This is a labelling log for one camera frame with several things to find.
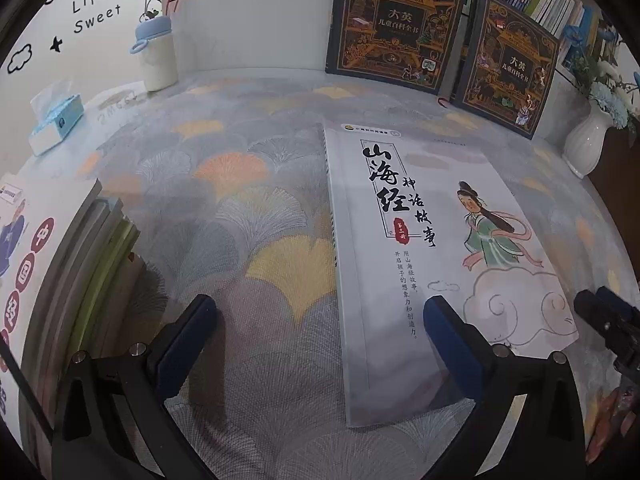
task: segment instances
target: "blue gripper pad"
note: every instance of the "blue gripper pad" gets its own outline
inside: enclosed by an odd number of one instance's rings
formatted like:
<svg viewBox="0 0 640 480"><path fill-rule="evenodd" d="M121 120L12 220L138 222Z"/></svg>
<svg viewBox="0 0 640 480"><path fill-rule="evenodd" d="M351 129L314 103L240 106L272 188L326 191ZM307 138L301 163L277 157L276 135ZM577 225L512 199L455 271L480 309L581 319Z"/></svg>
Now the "blue gripper pad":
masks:
<svg viewBox="0 0 640 480"><path fill-rule="evenodd" d="M199 294L174 323L166 325L156 336L151 343L147 370L155 379L159 399L178 394L216 325L216 303Z"/></svg>
<svg viewBox="0 0 640 480"><path fill-rule="evenodd" d="M469 399L481 399L484 367L476 357L473 342L465 339L471 326L460 319L442 296L433 296L424 303L422 319L427 335L462 394Z"/></svg>

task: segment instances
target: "white bottle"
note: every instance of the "white bottle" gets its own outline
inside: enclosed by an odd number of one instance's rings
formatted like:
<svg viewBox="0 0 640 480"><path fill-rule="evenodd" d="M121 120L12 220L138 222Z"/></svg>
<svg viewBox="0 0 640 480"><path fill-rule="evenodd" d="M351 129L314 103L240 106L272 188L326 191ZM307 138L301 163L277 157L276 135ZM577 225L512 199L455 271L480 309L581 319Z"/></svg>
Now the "white bottle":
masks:
<svg viewBox="0 0 640 480"><path fill-rule="evenodd" d="M171 18L156 16L136 27L131 54L140 53L140 68L147 92L167 88L178 81Z"/></svg>

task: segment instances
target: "table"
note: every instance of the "table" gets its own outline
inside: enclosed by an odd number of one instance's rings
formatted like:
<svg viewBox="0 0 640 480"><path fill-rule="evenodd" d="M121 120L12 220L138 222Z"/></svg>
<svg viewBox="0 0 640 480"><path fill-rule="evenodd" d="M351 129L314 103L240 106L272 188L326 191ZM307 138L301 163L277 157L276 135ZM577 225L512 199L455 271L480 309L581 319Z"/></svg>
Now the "table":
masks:
<svg viewBox="0 0 640 480"><path fill-rule="evenodd" d="M174 320L196 294L215 299L221 326L166 406L220 478L420 478L473 407L462 400L389 426L345 426L323 118L477 146L520 203L569 300L601 285L640 299L588 180L543 140L434 96L287 69L202 72L153 95L139 83L103 92L65 142L21 173L98 177L142 232L134 250L148 265L122 348L151 339L158 320ZM597 388L614 387L619 375L601 338L575 319L580 338L566 354L585 413ZM518 403L512 408L506 430ZM153 467L139 439L136 449Z"/></svg>

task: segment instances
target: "metal screw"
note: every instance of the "metal screw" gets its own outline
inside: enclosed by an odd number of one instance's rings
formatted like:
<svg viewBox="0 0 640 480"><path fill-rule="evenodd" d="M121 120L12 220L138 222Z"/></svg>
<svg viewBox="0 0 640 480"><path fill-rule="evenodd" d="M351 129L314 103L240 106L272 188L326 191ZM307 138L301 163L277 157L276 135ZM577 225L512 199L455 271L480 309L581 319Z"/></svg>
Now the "metal screw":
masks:
<svg viewBox="0 0 640 480"><path fill-rule="evenodd" d="M493 345L492 349L494 350L494 355L497 357L507 357L509 355L509 349L503 344L498 343L497 345Z"/></svg>
<svg viewBox="0 0 640 480"><path fill-rule="evenodd" d="M133 343L133 345L129 347L129 354L133 355L133 357L142 355L145 352L146 345L144 343Z"/></svg>
<svg viewBox="0 0 640 480"><path fill-rule="evenodd" d="M554 361L559 365L563 365L566 362L566 355L562 352L554 352Z"/></svg>
<svg viewBox="0 0 640 480"><path fill-rule="evenodd" d="M75 364L79 364L86 359L86 352L84 350L80 350L71 356L71 360Z"/></svg>

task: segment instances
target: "green robe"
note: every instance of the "green robe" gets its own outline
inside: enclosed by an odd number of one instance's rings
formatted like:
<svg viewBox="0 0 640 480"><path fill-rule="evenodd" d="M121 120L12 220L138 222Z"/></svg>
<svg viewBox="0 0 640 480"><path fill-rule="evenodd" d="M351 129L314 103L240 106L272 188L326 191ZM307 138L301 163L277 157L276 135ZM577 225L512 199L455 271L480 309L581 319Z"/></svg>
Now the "green robe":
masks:
<svg viewBox="0 0 640 480"><path fill-rule="evenodd" d="M471 229L465 246L471 253L482 251L487 267L508 269L518 262L518 256L524 256L510 238L490 235L491 231L498 228L486 216L469 213L466 222L475 225L476 228Z"/></svg>

